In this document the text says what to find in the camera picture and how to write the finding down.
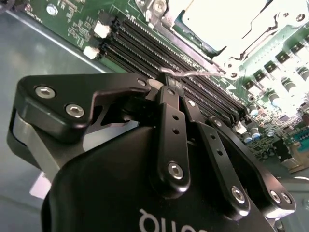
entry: capacitor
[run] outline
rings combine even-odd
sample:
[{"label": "capacitor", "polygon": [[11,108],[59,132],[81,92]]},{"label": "capacitor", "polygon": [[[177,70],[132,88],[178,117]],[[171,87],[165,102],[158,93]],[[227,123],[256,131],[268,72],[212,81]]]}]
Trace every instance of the capacitor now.
[{"label": "capacitor", "polygon": [[306,82],[309,82],[309,70],[305,69],[299,74]]},{"label": "capacitor", "polygon": [[293,82],[287,82],[284,84],[284,88],[291,96],[294,96],[297,93],[297,87]]},{"label": "capacitor", "polygon": [[250,134],[251,134],[251,137],[252,137],[254,140],[259,139],[259,138],[261,137],[261,134],[260,134],[258,128],[251,128],[251,129],[250,129]]},{"label": "capacitor", "polygon": [[275,132],[273,130],[268,130],[266,132],[267,137],[275,137]]},{"label": "capacitor", "polygon": [[53,4],[48,4],[46,7],[46,11],[48,12],[49,15],[51,16],[56,16],[58,14],[58,9],[55,5]]},{"label": "capacitor", "polygon": [[268,99],[270,100],[273,106],[280,105],[280,97],[276,93],[269,94]]},{"label": "capacitor", "polygon": [[244,141],[245,144],[249,144],[249,143],[252,142],[252,138],[251,138],[251,136],[248,132],[244,133],[242,135],[242,138],[243,138],[243,141]]},{"label": "capacitor", "polygon": [[258,110],[254,104],[249,105],[249,112],[251,116],[257,116]]},{"label": "capacitor", "polygon": [[303,122],[305,123],[305,125],[309,127],[309,114],[303,114],[301,118],[303,119]]}]

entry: electrolytic capacitor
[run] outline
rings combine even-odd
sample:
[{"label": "electrolytic capacitor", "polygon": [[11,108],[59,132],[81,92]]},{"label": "electrolytic capacitor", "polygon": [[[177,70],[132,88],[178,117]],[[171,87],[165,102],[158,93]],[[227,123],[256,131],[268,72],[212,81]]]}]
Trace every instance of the electrolytic capacitor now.
[{"label": "electrolytic capacitor", "polygon": [[256,116],[258,114],[258,110],[254,104],[249,105],[249,112],[251,116]]},{"label": "electrolytic capacitor", "polygon": [[280,97],[276,93],[269,94],[268,99],[270,100],[273,106],[280,105]]},{"label": "electrolytic capacitor", "polygon": [[299,74],[306,82],[309,82],[309,70],[305,69]]},{"label": "electrolytic capacitor", "polygon": [[306,126],[309,127],[309,114],[303,114],[301,118],[303,119],[303,122],[306,124]]},{"label": "electrolytic capacitor", "polygon": [[291,96],[294,96],[297,93],[297,87],[293,82],[287,82],[284,84],[284,87],[286,89],[286,91],[288,91],[288,93]]},{"label": "electrolytic capacitor", "polygon": [[248,132],[244,133],[242,135],[242,138],[243,138],[243,141],[244,141],[245,144],[249,144],[249,143],[252,142],[252,138],[251,138],[251,136]]},{"label": "electrolytic capacitor", "polygon": [[259,139],[259,138],[261,137],[261,134],[260,134],[258,128],[251,128],[251,129],[250,129],[250,134],[251,134],[251,137],[252,137],[254,140]]}]

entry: white cable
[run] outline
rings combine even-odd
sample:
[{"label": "white cable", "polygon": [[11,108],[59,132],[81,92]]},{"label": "white cable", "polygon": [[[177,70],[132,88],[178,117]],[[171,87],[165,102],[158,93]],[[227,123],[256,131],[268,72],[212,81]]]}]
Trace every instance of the white cable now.
[{"label": "white cable", "polygon": [[224,76],[221,73],[213,72],[199,72],[199,71],[186,71],[186,72],[174,72],[172,69],[159,68],[162,73],[168,73],[174,77],[185,77],[185,76]]}]

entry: black mount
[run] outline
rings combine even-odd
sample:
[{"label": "black mount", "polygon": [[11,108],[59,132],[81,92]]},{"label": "black mount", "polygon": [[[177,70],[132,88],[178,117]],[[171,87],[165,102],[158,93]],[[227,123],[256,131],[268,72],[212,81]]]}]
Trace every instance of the black mount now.
[{"label": "black mount", "polygon": [[[84,152],[85,134],[130,120],[139,126]],[[143,212],[184,224],[193,217],[201,232],[214,224],[255,231],[256,220],[256,231],[272,231],[265,218],[281,218],[296,207],[231,129],[215,117],[205,121],[181,83],[165,74],[149,82],[133,73],[25,77],[17,84],[7,142],[53,181],[43,220],[55,231],[83,231],[87,223],[109,228],[109,218],[92,220],[101,207],[140,217],[141,211],[130,211],[131,201]],[[119,213],[121,204],[128,214]],[[184,212],[172,216],[175,209]],[[70,220],[60,226],[61,215]],[[114,223],[114,231],[138,231],[138,225],[143,231],[140,223]]]}]

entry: screw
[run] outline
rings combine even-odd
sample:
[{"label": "screw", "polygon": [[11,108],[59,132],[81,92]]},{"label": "screw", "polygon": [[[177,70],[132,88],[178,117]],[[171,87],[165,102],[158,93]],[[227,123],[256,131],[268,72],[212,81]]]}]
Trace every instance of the screw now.
[{"label": "screw", "polygon": [[183,170],[182,168],[176,163],[169,163],[169,174],[177,180],[183,178]]},{"label": "screw", "polygon": [[219,122],[218,120],[215,120],[214,123],[217,124],[218,127],[222,126],[221,122]]},{"label": "screw", "polygon": [[51,16],[56,16],[58,14],[58,9],[53,4],[48,4],[47,7],[46,7],[46,11]]},{"label": "screw", "polygon": [[171,95],[175,94],[175,92],[173,90],[171,90],[170,88],[168,88],[168,93],[171,94]]},{"label": "screw", "polygon": [[69,104],[66,106],[66,112],[75,118],[80,118],[84,115],[84,109],[79,105]]},{"label": "screw", "polygon": [[46,87],[46,86],[38,86],[35,88],[35,93],[40,98],[46,98],[50,99],[56,96],[55,91],[52,88]]},{"label": "screw", "polygon": [[274,191],[270,191],[270,194],[271,194],[272,199],[275,200],[275,202],[277,202],[277,203],[281,202],[279,196]]},{"label": "screw", "polygon": [[138,79],[137,82],[141,85],[141,86],[146,86],[146,82]]},{"label": "screw", "polygon": [[137,5],[143,6],[145,5],[145,0],[137,0],[136,3]]},{"label": "screw", "polygon": [[244,204],[245,203],[245,196],[243,195],[243,193],[236,186],[233,186],[231,191],[232,191],[232,194],[235,197],[235,199],[240,204]]},{"label": "screw", "polygon": [[189,102],[189,104],[190,104],[192,107],[195,107],[195,103],[194,103],[194,101],[189,100],[188,102]]},{"label": "screw", "polygon": [[153,9],[156,13],[161,14],[166,10],[166,1],[165,0],[157,0],[154,2]]},{"label": "screw", "polygon": [[305,15],[304,14],[299,14],[297,17],[296,17],[296,21],[297,22],[301,22],[305,19]]},{"label": "screw", "polygon": [[285,201],[286,201],[288,204],[291,204],[291,203],[292,203],[291,199],[290,199],[284,192],[281,193],[281,196],[285,199]]}]

